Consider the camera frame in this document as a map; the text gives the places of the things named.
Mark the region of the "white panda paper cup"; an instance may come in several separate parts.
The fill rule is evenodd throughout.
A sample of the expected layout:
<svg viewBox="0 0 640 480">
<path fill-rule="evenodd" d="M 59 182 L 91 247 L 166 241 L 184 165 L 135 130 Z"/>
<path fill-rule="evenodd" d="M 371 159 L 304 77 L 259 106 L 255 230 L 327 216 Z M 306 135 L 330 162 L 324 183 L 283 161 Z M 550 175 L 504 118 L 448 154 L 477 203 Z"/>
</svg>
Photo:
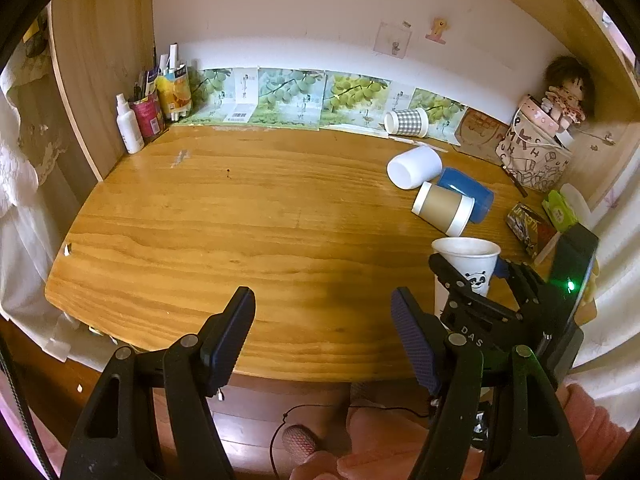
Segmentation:
<svg viewBox="0 0 640 480">
<path fill-rule="evenodd" d="M 434 240 L 432 248 L 469 281 L 473 292 L 487 296 L 501 252 L 499 245 L 482 238 L 444 237 Z"/>
</svg>

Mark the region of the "dark patterned paper cup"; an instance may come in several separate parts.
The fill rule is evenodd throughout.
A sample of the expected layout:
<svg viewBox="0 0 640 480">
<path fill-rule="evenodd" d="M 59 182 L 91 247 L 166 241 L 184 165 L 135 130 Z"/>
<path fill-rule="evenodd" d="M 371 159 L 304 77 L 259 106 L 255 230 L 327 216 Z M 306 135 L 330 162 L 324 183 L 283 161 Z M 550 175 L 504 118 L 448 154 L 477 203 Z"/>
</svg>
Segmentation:
<svg viewBox="0 0 640 480">
<path fill-rule="evenodd" d="M 532 259 L 544 251 L 558 232 L 551 223 L 522 203 L 514 205 L 506 214 L 506 225 Z"/>
</svg>

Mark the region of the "brown sleeve paper cup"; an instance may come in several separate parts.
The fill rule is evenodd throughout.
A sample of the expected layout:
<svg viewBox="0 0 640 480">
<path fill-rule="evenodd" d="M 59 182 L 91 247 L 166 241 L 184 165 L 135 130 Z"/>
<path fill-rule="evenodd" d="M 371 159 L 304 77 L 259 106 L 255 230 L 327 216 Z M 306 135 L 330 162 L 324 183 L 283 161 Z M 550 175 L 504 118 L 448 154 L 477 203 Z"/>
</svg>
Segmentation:
<svg viewBox="0 0 640 480">
<path fill-rule="evenodd" d="M 460 236 L 471 219 L 473 197 L 424 182 L 413 202 L 413 214 L 451 237 Z"/>
</svg>

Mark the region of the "blue plastic cup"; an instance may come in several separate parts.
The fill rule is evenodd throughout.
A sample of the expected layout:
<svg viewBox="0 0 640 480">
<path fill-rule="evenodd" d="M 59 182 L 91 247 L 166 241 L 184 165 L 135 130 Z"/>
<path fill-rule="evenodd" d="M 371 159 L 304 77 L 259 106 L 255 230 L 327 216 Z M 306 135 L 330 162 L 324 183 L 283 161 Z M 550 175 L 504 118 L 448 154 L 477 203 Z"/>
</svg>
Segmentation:
<svg viewBox="0 0 640 480">
<path fill-rule="evenodd" d="M 489 188 L 456 168 L 447 167 L 442 170 L 437 184 L 450 191 L 472 197 L 474 200 L 470 217 L 472 223 L 483 222 L 494 204 L 495 195 Z"/>
</svg>

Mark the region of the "white plastic cup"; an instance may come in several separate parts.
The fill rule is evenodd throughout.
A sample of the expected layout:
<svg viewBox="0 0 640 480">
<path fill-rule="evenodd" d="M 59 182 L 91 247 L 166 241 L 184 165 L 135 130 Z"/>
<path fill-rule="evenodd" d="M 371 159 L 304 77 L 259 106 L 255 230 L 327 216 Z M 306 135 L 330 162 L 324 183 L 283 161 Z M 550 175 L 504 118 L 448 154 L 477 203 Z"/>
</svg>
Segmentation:
<svg viewBox="0 0 640 480">
<path fill-rule="evenodd" d="M 418 146 L 392 158 L 386 172 L 396 188 L 413 190 L 442 173 L 442 160 L 429 146 Z"/>
</svg>

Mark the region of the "checkered paper cup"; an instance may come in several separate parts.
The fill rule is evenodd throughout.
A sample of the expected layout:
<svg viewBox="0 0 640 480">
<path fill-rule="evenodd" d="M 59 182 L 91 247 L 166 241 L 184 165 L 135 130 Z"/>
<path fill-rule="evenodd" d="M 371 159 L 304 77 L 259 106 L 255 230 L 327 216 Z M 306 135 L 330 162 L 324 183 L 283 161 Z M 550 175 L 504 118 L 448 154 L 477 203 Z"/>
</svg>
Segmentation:
<svg viewBox="0 0 640 480">
<path fill-rule="evenodd" d="M 390 110 L 383 117 L 383 125 L 390 136 L 415 136 L 425 138 L 430 123 L 427 112 L 421 108 Z"/>
</svg>

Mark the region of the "green tissue pack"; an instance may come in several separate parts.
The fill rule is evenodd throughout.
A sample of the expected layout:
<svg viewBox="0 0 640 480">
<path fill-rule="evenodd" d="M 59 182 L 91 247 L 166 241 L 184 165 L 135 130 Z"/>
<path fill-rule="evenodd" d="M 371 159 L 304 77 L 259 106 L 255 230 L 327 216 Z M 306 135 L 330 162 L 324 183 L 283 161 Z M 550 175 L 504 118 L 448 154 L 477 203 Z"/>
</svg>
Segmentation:
<svg viewBox="0 0 640 480">
<path fill-rule="evenodd" d="M 557 190 L 550 191 L 541 205 L 552 226 L 559 233 L 564 233 L 578 222 L 575 211 Z"/>
</svg>

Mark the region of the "printed canvas bag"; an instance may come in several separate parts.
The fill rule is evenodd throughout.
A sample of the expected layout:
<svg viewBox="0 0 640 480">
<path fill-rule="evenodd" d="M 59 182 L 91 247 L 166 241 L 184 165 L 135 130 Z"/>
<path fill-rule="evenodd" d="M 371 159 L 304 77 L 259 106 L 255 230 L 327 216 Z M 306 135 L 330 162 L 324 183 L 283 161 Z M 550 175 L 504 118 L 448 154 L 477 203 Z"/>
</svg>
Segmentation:
<svg viewBox="0 0 640 480">
<path fill-rule="evenodd" d="M 530 94 L 518 104 L 496 155 L 524 188 L 550 191 L 570 164 L 572 152 L 557 138 L 559 125 Z"/>
</svg>

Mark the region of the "brown hair doll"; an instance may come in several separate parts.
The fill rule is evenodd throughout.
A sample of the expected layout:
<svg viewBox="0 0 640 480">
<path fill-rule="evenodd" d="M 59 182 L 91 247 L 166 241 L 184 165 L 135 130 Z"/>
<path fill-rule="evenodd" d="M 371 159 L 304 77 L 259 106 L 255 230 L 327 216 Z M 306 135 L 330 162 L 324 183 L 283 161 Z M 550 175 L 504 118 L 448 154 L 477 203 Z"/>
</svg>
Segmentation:
<svg viewBox="0 0 640 480">
<path fill-rule="evenodd" d="M 589 70 L 568 55 L 558 56 L 544 72 L 547 90 L 541 108 L 561 130 L 580 125 L 594 113 L 596 89 Z"/>
</svg>

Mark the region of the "green grape poster strip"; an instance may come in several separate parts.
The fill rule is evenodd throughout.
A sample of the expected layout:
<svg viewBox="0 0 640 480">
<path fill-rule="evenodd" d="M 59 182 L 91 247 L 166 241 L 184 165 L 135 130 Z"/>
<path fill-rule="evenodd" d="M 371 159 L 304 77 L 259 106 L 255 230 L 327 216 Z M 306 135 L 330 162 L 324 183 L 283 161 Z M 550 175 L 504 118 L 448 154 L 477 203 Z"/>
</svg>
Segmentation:
<svg viewBox="0 0 640 480">
<path fill-rule="evenodd" d="M 290 68 L 190 68 L 189 126 L 333 129 L 385 138 L 390 110 L 427 112 L 427 139 L 457 145 L 464 104 L 410 84 L 357 73 Z"/>
</svg>

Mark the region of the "white spray bottle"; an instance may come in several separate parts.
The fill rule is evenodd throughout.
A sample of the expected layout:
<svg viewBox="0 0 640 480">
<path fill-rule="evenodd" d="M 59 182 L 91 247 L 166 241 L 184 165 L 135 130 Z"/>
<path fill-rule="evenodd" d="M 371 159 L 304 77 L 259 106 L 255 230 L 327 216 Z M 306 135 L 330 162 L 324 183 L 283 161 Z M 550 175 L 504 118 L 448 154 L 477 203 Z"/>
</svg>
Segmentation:
<svg viewBox="0 0 640 480">
<path fill-rule="evenodd" d="M 129 154 L 136 154 L 144 147 L 144 141 L 136 114 L 122 93 L 116 96 L 117 127 Z"/>
</svg>

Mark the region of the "red pink canister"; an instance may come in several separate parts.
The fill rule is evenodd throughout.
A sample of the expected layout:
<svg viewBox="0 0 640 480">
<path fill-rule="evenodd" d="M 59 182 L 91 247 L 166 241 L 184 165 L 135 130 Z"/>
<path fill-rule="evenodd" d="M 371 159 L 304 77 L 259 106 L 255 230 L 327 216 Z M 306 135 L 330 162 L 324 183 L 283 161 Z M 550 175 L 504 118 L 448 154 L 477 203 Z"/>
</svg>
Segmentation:
<svg viewBox="0 0 640 480">
<path fill-rule="evenodd" d="M 165 117 L 156 92 L 131 102 L 130 105 L 136 115 L 144 142 L 150 142 L 165 131 Z"/>
</svg>

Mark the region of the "yellow juice carton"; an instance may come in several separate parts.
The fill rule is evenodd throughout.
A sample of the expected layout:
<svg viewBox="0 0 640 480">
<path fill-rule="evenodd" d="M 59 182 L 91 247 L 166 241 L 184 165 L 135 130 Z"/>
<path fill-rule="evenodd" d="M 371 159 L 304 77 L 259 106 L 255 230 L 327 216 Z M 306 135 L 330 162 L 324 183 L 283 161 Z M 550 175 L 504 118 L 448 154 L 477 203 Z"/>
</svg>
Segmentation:
<svg viewBox="0 0 640 480">
<path fill-rule="evenodd" d="M 155 87 L 160 98 L 160 107 L 168 122 L 178 122 L 190 115 L 192 96 L 186 64 L 181 63 L 174 70 L 159 73 Z"/>
</svg>

